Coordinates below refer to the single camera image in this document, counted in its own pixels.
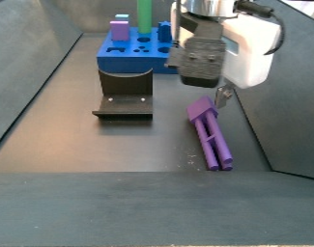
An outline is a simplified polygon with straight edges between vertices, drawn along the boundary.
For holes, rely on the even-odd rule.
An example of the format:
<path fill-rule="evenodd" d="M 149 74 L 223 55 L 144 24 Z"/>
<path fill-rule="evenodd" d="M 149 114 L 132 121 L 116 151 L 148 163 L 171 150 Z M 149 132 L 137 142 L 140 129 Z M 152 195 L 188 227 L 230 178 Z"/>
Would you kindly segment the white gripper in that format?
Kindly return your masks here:
<path fill-rule="evenodd" d="M 274 53 L 282 46 L 282 21 L 274 10 L 252 1 L 176 1 L 171 7 L 173 44 L 175 20 L 181 13 L 208 17 L 224 27 L 222 40 L 227 49 L 220 80 L 240 89 L 259 85 L 269 75 Z M 227 106 L 232 89 L 230 84 L 218 89 L 218 109 Z"/>

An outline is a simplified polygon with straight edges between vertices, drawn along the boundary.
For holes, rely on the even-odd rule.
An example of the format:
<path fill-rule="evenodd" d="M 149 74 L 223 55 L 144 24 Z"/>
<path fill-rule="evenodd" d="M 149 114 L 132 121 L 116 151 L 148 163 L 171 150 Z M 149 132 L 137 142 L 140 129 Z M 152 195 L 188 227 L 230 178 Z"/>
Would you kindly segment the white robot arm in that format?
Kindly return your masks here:
<path fill-rule="evenodd" d="M 165 65 L 184 84 L 214 88 L 222 108 L 232 91 L 259 85 L 285 40 L 274 10 L 254 0 L 175 0 L 172 46 Z"/>

